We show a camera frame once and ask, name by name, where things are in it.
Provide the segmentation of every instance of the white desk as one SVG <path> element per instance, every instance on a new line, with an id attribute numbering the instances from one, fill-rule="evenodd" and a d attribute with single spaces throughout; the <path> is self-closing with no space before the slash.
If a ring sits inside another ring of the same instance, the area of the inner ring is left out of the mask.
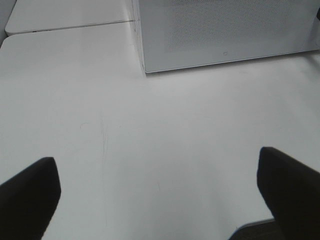
<path id="1" fill-rule="evenodd" d="M 5 31 L 10 36 L 121 23 L 132 17 L 131 0 L 17 0 Z"/>
<path id="2" fill-rule="evenodd" d="M 145 76 L 130 24 L 0 50 L 0 182 L 57 161 L 44 240 L 227 240 L 271 217 L 260 147 L 320 170 L 319 52 Z"/>

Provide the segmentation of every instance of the white table top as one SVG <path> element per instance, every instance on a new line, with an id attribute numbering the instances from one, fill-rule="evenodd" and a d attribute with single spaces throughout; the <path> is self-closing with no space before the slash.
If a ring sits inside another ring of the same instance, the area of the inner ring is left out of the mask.
<path id="1" fill-rule="evenodd" d="M 319 52 L 145 76 L 130 25 L 14 35 L 0 50 L 0 182 L 57 161 L 44 240 L 227 240 L 271 217 L 260 147 L 320 170 Z"/>
<path id="2" fill-rule="evenodd" d="M 17 0 L 7 34 L 23 34 L 133 19 L 131 0 Z"/>

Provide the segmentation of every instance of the white box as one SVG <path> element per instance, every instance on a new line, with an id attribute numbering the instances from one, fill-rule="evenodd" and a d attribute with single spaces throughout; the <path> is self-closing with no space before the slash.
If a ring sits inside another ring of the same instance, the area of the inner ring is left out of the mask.
<path id="1" fill-rule="evenodd" d="M 320 49 L 320 0 L 133 0 L 147 73 Z"/>

